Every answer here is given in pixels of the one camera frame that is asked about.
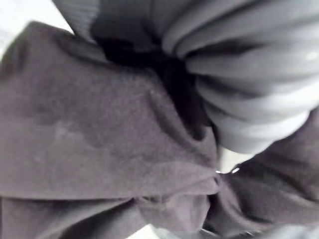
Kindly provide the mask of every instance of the clothing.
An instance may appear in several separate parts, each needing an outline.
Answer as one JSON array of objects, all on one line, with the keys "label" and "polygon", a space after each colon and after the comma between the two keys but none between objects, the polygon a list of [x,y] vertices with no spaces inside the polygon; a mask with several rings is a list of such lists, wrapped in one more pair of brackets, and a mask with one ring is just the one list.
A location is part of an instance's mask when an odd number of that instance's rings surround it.
[{"label": "clothing", "polygon": [[205,222],[222,235],[319,224],[319,110],[219,175],[200,101],[178,80],[179,63],[166,67],[120,66],[45,24],[24,30],[0,65],[2,239],[124,239],[148,223],[190,232]]},{"label": "clothing", "polygon": [[259,153],[319,105],[317,0],[54,2],[109,56],[164,51],[184,62],[229,150]]},{"label": "clothing", "polygon": [[[176,235],[164,230],[155,230],[160,239],[224,239],[217,235],[201,230],[192,235]],[[228,239],[317,239],[319,237],[319,229],[311,229],[296,225],[284,225],[265,233],[251,234],[245,233]]]}]

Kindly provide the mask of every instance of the black fabric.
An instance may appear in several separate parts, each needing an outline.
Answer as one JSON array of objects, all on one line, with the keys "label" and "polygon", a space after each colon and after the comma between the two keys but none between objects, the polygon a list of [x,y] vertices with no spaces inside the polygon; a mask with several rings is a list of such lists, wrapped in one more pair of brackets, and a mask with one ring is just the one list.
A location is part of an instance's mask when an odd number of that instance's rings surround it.
[{"label": "black fabric", "polygon": [[[167,93],[178,92],[165,83],[174,74],[161,72],[117,65],[51,26],[25,29],[0,67],[2,239],[123,239],[148,223],[189,232],[205,220],[224,235],[319,224],[318,110],[220,176],[211,128],[184,119],[176,108],[188,105]],[[180,96],[198,110],[191,89]]]}]

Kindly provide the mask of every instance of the gray fabric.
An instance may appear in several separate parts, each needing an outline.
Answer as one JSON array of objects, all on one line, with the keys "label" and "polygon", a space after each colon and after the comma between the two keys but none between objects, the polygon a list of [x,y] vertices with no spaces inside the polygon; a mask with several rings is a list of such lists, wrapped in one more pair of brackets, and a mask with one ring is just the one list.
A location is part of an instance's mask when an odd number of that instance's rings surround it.
[{"label": "gray fabric", "polygon": [[169,27],[163,48],[200,75],[222,146],[261,152],[319,104],[318,16],[315,0],[206,0]]},{"label": "gray fabric", "polygon": [[179,76],[169,97],[154,70],[29,25],[0,65],[2,239],[124,239],[148,223],[188,233],[205,222],[226,236],[318,226],[318,109],[296,134],[219,175],[215,135]]},{"label": "gray fabric", "polygon": [[[76,29],[74,15],[93,13],[54,2]],[[316,0],[100,0],[94,15],[78,35],[129,41],[138,52],[162,47],[185,62],[219,143],[232,151],[265,150],[319,104]]]},{"label": "gray fabric", "polygon": [[[175,235],[164,230],[154,229],[161,239],[226,239],[206,231],[200,231],[188,235]],[[319,229],[306,228],[302,226],[285,225],[265,233],[251,234],[243,233],[227,239],[317,239],[319,237]]]}]

